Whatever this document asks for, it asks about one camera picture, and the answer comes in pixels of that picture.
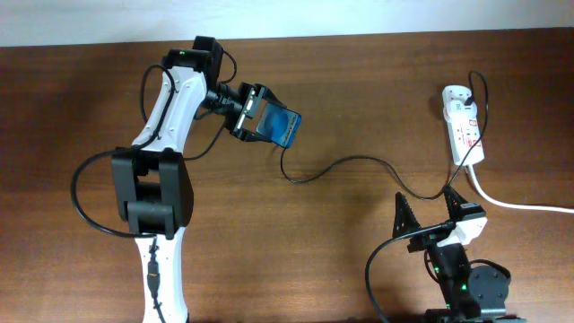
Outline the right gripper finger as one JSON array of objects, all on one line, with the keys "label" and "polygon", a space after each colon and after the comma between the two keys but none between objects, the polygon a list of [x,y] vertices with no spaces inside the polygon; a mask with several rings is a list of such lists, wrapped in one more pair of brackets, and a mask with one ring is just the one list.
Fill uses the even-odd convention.
[{"label": "right gripper finger", "polygon": [[393,225],[393,238],[398,238],[399,236],[418,231],[421,229],[421,225],[416,220],[412,208],[409,206],[406,197],[397,192],[395,195],[396,200],[396,213]]},{"label": "right gripper finger", "polygon": [[451,186],[447,186],[443,192],[445,197],[448,216],[450,220],[461,220],[465,215],[463,210],[463,205],[467,204],[467,201],[460,196]]}]

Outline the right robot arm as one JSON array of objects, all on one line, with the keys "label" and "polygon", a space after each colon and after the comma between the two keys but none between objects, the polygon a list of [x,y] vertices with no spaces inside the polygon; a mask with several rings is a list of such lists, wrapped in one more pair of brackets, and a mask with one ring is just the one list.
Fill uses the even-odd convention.
[{"label": "right robot arm", "polygon": [[421,252],[427,272],[439,285],[443,309],[426,310],[425,322],[523,322],[507,312],[510,271],[487,259],[471,260],[465,247],[483,232],[486,212],[453,188],[444,193],[448,219],[422,227],[406,197],[396,194],[394,239],[407,239],[410,253]]}]

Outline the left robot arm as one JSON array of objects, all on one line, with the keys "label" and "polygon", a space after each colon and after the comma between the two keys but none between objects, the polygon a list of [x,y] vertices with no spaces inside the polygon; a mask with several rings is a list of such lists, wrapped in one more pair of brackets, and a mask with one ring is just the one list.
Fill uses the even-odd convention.
[{"label": "left robot arm", "polygon": [[184,150],[198,110],[222,116],[224,129],[243,142],[282,148],[291,146],[302,120],[263,84],[233,89],[220,80],[224,53],[210,37],[170,50],[159,65],[161,91],[143,130],[111,160],[118,212],[139,251],[145,322],[190,320],[182,246],[194,190]]}]

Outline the blue Samsung Galaxy smartphone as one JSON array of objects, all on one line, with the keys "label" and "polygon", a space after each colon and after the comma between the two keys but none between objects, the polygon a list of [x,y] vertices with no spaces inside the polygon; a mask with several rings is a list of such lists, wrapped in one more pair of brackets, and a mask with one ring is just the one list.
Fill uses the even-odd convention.
[{"label": "blue Samsung Galaxy smartphone", "polygon": [[272,143],[289,149],[301,120],[302,117],[299,113],[267,102],[257,124],[256,132]]}]

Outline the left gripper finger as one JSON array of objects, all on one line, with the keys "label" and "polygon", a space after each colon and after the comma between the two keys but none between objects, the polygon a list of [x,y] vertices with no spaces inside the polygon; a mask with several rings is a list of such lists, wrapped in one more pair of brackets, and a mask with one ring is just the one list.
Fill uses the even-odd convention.
[{"label": "left gripper finger", "polygon": [[257,132],[253,132],[247,129],[241,129],[239,131],[239,139],[243,142],[265,142],[271,143],[271,139],[267,136],[261,135]]},{"label": "left gripper finger", "polygon": [[272,90],[269,87],[266,87],[264,90],[264,99],[268,102],[271,103],[277,107],[286,109],[287,106],[282,103],[272,92]]}]

